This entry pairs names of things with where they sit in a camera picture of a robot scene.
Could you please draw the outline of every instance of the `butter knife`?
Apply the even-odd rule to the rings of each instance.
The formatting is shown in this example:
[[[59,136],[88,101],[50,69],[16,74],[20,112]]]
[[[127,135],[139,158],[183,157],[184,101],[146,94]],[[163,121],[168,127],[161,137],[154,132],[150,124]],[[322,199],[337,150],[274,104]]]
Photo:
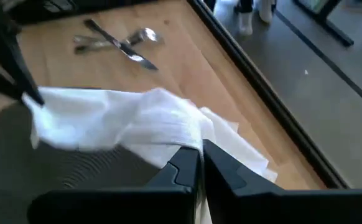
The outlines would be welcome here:
[[[107,41],[111,44],[116,46],[120,49],[127,57],[135,62],[139,62],[142,66],[151,69],[151,70],[158,70],[157,67],[148,61],[143,56],[139,55],[133,49],[131,49],[128,45],[121,43],[120,41],[116,40],[112,35],[108,34],[105,30],[103,30],[94,20],[87,19],[84,21],[84,25],[94,32],[100,33]]]

